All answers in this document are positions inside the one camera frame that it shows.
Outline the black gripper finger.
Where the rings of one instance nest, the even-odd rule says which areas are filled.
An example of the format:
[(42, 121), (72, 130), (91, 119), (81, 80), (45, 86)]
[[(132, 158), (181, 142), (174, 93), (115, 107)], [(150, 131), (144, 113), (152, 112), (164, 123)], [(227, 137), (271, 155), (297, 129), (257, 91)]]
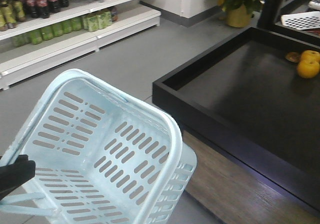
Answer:
[(19, 155), (13, 164), (0, 167), (0, 200), (35, 176), (36, 163)]

